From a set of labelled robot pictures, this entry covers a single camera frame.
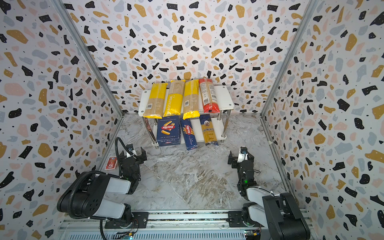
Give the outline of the blue Barilla rigatoni box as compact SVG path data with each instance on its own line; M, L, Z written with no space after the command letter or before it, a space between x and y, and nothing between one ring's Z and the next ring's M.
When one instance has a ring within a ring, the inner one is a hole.
M158 120L157 142L160 147L179 145L181 143L179 116L163 117Z

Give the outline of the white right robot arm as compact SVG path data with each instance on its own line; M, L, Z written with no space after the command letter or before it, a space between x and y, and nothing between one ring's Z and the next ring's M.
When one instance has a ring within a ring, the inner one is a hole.
M229 211L227 222L231 228L255 228L246 230L247 240L260 240L263 228L271 240L309 240L310 228L294 196L289 193L274 194L257 184L254 169L255 157L246 147L240 147L238 156L232 153L228 165L237 170L239 194L248 202L240 211Z

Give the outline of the red spaghetti bag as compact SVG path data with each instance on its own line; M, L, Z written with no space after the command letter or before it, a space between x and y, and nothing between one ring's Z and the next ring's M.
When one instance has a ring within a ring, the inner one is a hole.
M219 113L217 94L211 79L199 79L199 87L202 95L203 109L205 113Z

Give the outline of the yellow Pastatime spaghetti bag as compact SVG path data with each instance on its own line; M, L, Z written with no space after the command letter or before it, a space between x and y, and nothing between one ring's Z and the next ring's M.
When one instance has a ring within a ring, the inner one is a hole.
M164 117L181 115L185 82L185 80L171 81Z

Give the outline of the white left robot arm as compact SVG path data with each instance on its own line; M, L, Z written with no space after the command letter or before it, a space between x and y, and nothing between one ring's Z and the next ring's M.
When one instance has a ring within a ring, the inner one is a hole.
M121 175L101 171L81 173L59 198L57 210L67 213L72 219L107 220L105 228L144 228L141 221L147 214L134 215L129 204L116 203L105 198L106 194L132 195L141 180L140 165L147 160L144 149L136 155L133 145L121 153Z

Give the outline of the yellow clear spaghetti bag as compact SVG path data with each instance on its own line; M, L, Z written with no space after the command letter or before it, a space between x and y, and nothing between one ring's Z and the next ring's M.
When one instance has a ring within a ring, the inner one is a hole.
M199 112L199 81L192 80L185 84L183 97L183 119L197 118Z

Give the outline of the blue Ankara spaghetti bag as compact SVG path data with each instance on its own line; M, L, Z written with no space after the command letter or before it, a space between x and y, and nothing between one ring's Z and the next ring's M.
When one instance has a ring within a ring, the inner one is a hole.
M200 123L201 123L201 128L202 128L202 132L203 132L205 145L206 146L208 146L208 145L218 146L219 143L218 143L217 138L216 138L216 134L214 131L214 127L213 127L213 123L212 123L212 119L211 119L210 115L208 115L208 114L207 115L200 115L199 119L200 119Z

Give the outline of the blue Barilla spaghetti box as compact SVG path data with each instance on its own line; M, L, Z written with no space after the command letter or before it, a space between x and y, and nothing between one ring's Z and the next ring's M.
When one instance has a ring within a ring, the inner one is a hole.
M190 119L184 120L183 118L180 118L180 123L187 150L190 151L196 149L198 143Z

